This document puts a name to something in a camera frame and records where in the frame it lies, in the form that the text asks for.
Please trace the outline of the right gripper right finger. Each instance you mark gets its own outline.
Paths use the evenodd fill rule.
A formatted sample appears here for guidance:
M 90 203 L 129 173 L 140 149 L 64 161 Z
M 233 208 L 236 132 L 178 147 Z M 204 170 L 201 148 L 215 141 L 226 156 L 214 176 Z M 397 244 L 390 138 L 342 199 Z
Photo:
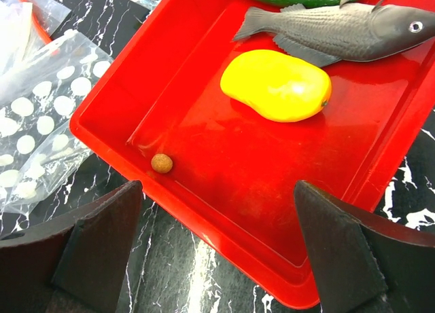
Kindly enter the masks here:
M 433 312 L 434 235 L 307 181 L 294 203 L 324 312 Z

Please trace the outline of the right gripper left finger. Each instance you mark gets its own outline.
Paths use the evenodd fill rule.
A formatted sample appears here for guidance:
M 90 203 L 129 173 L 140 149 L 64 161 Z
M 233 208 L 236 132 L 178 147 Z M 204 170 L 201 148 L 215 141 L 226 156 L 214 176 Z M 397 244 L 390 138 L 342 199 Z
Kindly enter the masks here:
M 1 237 L 2 312 L 115 312 L 142 205 L 129 181 Z

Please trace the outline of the polka dot zip bag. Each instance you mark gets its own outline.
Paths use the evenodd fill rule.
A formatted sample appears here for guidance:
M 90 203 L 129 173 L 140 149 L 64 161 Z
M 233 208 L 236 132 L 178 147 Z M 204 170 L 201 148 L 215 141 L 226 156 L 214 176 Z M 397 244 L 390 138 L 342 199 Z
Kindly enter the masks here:
M 1 76 L 1 212 L 28 215 L 92 153 L 69 121 L 112 57 L 69 29 Z

